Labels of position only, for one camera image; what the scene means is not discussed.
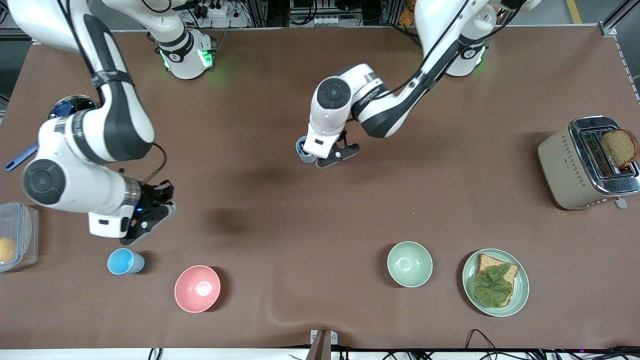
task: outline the metal frame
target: metal frame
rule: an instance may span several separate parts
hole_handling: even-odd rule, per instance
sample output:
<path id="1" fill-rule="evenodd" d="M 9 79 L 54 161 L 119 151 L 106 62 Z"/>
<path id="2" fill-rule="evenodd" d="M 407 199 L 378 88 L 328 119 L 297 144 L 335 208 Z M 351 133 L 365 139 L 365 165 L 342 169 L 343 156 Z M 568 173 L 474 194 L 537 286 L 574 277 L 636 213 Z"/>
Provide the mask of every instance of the metal frame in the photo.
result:
<path id="1" fill-rule="evenodd" d="M 600 34 L 602 34 L 603 37 L 616 36 L 616 34 L 618 34 L 616 25 L 638 4 L 640 4 L 640 0 L 624 0 L 606 19 L 600 21 L 598 24 Z"/>

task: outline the bread slice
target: bread slice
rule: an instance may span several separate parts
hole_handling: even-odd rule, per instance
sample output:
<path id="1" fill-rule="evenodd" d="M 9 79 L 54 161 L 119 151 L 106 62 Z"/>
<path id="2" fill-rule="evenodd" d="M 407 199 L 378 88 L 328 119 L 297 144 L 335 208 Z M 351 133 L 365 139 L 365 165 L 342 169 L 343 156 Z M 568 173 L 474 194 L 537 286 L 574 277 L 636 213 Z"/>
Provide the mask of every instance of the bread slice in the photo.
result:
<path id="1" fill-rule="evenodd" d="M 489 255 L 484 255 L 484 254 L 480 254 L 480 257 L 478 259 L 478 270 L 477 272 L 480 272 L 486 268 L 488 268 L 489 266 L 496 266 L 496 265 L 502 265 L 506 263 L 506 261 L 501 261 L 498 260 L 496 258 L 492 258 Z M 514 282 L 516 279 L 516 273 L 518 272 L 518 265 L 514 265 L 511 264 L 511 266 L 509 267 L 509 270 L 507 271 L 506 274 L 504 274 L 504 276 L 502 277 L 503 279 L 507 280 L 508 283 L 511 284 L 511 286 L 514 286 Z M 511 292 L 511 294 L 509 294 L 509 297 L 507 297 L 507 300 L 505 300 L 503 303 L 500 304 L 499 307 L 505 307 L 509 304 L 509 301 L 511 300 L 511 296 L 513 295 L 513 291 Z"/>
<path id="2" fill-rule="evenodd" d="M 640 158 L 640 145 L 636 136 L 628 130 L 614 130 L 602 135 L 602 145 L 618 168 L 625 168 Z"/>

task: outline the brown table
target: brown table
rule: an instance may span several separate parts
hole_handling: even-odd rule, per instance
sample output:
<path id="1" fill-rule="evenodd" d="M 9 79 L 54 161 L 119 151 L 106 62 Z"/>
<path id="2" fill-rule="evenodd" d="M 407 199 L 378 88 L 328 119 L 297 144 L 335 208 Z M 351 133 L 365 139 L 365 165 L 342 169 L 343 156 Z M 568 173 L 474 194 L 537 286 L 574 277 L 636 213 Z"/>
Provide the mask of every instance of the brown table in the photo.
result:
<path id="1" fill-rule="evenodd" d="M 459 348 L 474 327 L 498 347 L 637 343 L 640 197 L 625 211 L 561 211 L 536 156 L 577 117 L 605 114 L 640 133 L 616 44 L 595 27 L 505 29 L 479 69 L 444 78 L 392 138 L 350 124 L 361 153 L 326 170 L 294 151 L 315 87 L 360 62 L 400 84 L 421 59 L 404 35 L 232 31 L 215 70 L 192 81 L 165 72 L 143 33 L 117 39 L 169 154 L 157 180 L 176 186 L 178 212 L 131 247 L 143 273 L 115 277 L 106 259 L 117 240 L 90 236 L 86 215 L 40 208 L 38 262 L 0 275 L 0 347 L 278 347 L 322 327 L 352 347 Z M 70 94 L 94 94 L 80 57 L 32 46 L 0 127 L 3 163 Z M 118 166 L 141 179 L 160 161 L 152 151 Z M 2 202 L 30 204 L 20 171 L 0 177 Z M 386 273 L 403 240 L 431 251 L 425 286 L 399 288 Z M 515 316 L 482 315 L 465 298 L 461 266 L 487 247 L 529 274 Z M 173 299 L 195 264 L 224 285 L 198 315 Z"/>

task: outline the toaster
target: toaster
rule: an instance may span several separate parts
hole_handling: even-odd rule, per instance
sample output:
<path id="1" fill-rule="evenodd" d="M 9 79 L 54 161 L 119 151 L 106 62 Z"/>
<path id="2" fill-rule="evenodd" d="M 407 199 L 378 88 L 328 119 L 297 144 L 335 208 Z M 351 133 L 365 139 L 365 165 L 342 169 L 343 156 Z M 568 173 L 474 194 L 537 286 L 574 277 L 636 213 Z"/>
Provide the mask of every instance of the toaster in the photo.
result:
<path id="1" fill-rule="evenodd" d="M 538 146 L 542 171 L 558 205 L 577 210 L 613 202 L 624 209 L 624 197 L 640 191 L 637 163 L 618 169 L 602 145 L 602 135 L 619 128 L 608 117 L 584 117 Z"/>

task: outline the gray floor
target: gray floor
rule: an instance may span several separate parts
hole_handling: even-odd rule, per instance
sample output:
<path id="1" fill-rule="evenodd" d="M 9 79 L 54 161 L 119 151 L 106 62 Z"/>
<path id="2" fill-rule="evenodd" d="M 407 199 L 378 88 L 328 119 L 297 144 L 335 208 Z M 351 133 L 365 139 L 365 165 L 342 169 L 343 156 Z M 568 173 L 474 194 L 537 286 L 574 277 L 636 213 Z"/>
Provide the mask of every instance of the gray floor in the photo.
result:
<path id="1" fill-rule="evenodd" d="M 512 24 L 516 25 L 558 25 L 572 24 L 572 16 L 567 5 L 575 1 L 583 23 L 597 23 L 606 18 L 622 0 L 542 0 L 529 13 L 520 13 Z M 106 7 L 100 0 L 90 0 L 92 12 L 113 30 L 143 29 L 135 20 Z M 8 20 L 1 28 L 14 27 Z M 640 6 L 637 6 L 617 27 L 618 42 L 627 60 L 629 71 L 640 85 Z M 0 41 L 0 94 L 10 97 L 15 86 L 24 57 L 29 47 L 25 41 Z"/>

